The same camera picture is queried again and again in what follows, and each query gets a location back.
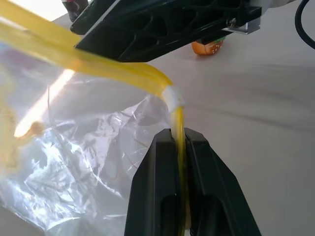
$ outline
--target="clear plastic bag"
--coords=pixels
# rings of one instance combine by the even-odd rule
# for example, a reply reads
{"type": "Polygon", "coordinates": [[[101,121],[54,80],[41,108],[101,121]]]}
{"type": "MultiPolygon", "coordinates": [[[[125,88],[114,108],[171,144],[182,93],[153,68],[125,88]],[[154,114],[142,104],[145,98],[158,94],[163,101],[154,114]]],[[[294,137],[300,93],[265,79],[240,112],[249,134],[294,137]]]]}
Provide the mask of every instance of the clear plastic bag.
{"type": "Polygon", "coordinates": [[[7,75],[12,82],[2,99],[16,131],[34,121],[45,127],[20,148],[20,168],[1,179],[2,203],[47,235],[122,236],[132,177],[154,135],[169,127],[166,105],[127,84],[0,48],[0,86],[7,75]]]}

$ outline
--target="table surface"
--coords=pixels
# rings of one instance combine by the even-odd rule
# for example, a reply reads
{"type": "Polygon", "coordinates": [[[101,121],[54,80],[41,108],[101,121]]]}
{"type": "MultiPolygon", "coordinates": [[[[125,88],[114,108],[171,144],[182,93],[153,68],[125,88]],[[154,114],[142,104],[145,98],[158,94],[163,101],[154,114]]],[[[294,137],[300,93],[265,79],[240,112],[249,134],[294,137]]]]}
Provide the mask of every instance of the table surface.
{"type": "MultiPolygon", "coordinates": [[[[186,126],[234,172],[264,236],[314,231],[315,51],[294,29],[298,3],[268,10],[260,31],[229,36],[214,57],[188,45],[151,62],[183,92],[186,126]]],[[[314,9],[311,1],[303,15],[313,38],[314,9]]],[[[42,234],[3,208],[0,228],[42,234]]]]}

